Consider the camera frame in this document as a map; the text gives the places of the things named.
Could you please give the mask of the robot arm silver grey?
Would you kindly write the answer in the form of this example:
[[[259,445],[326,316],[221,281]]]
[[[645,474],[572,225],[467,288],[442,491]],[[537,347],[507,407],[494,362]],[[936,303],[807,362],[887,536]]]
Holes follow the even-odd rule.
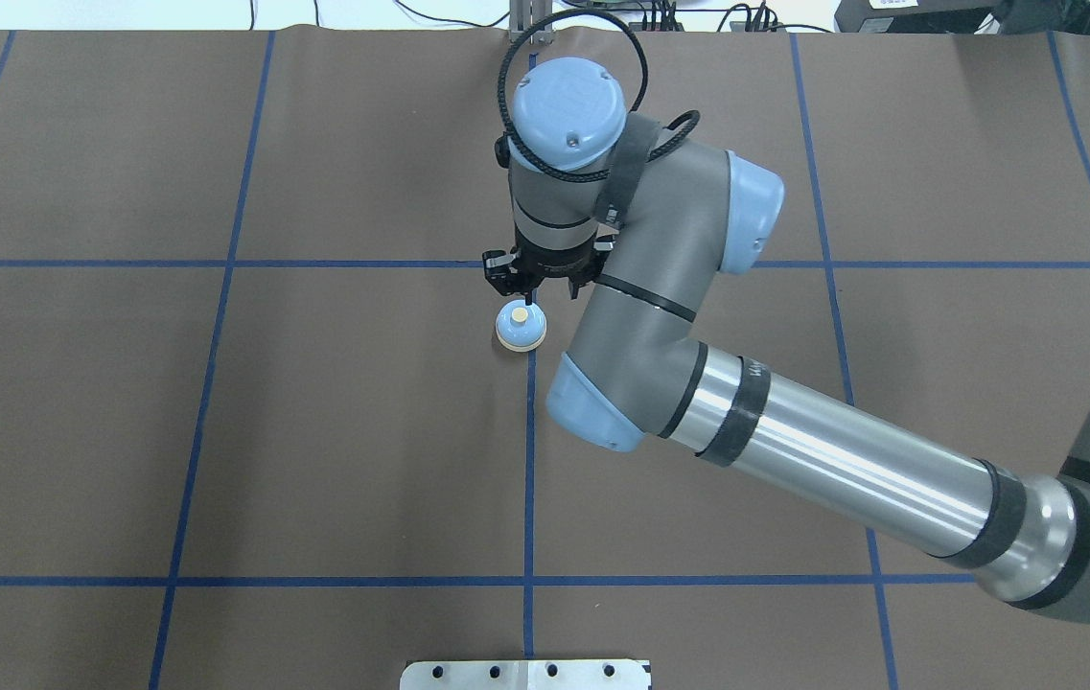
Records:
[[[697,332],[1018,474],[1059,467],[1090,405],[1090,44],[800,40],[812,249],[716,285]],[[650,438],[572,440],[538,411],[538,654],[770,630],[1061,632],[946,562]]]

